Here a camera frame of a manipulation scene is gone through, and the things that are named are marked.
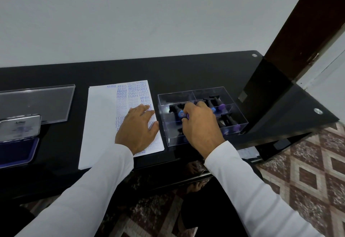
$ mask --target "person's right arm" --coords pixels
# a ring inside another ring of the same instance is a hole
[[[215,115],[204,102],[184,108],[183,133],[205,158],[251,237],[323,236],[272,191],[225,141]]]

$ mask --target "black table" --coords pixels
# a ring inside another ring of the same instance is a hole
[[[292,144],[339,120],[257,51],[1,68],[2,91],[75,84],[75,93],[68,121],[42,126],[33,161],[0,170],[0,201],[31,201],[75,183],[87,171],[78,161],[88,88],[141,80],[148,80],[159,121],[158,94],[224,86],[249,121],[226,139],[237,149],[258,145],[263,159],[282,150],[278,140]],[[168,148],[160,127],[165,150],[136,157],[135,170],[201,158],[189,144]]]

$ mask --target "hand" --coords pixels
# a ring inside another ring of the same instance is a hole
[[[127,146],[135,155],[144,151],[156,137],[159,131],[158,122],[154,122],[152,127],[147,127],[149,120],[155,111],[147,111],[149,105],[140,104],[136,108],[129,109],[118,132],[115,136],[115,143]]]
[[[189,120],[182,119],[183,134],[206,159],[215,148],[225,142],[216,116],[203,101],[196,105],[191,102],[186,103],[183,112],[189,114]]]

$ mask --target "tiled floor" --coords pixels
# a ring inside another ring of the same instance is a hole
[[[345,131],[340,123],[258,168],[265,182],[318,231],[326,237],[345,237]],[[178,237],[176,220],[185,191],[183,187],[152,196],[123,213],[106,214],[96,236]],[[51,201],[40,202],[42,206]],[[36,214],[38,206],[33,207]]]

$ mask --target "long sleeve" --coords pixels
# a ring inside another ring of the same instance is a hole
[[[114,144],[74,185],[29,223],[17,237],[93,237],[117,185],[133,169],[133,155]]]
[[[205,166],[222,185],[251,237],[323,236],[257,177],[228,141],[210,153]]]

